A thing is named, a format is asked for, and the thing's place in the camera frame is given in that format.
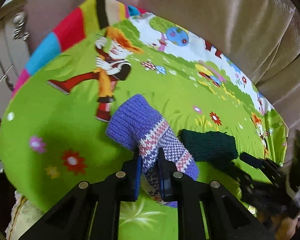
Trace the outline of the person's right hand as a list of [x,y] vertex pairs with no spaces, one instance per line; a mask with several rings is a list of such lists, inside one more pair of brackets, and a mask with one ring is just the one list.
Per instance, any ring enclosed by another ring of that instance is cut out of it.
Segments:
[[272,222],[274,227],[274,235],[277,240],[289,240],[296,232],[297,224],[300,219],[300,215],[297,215],[294,219],[285,216],[284,214],[277,214],[270,216],[267,213],[258,211],[257,219],[264,224],[268,219]]

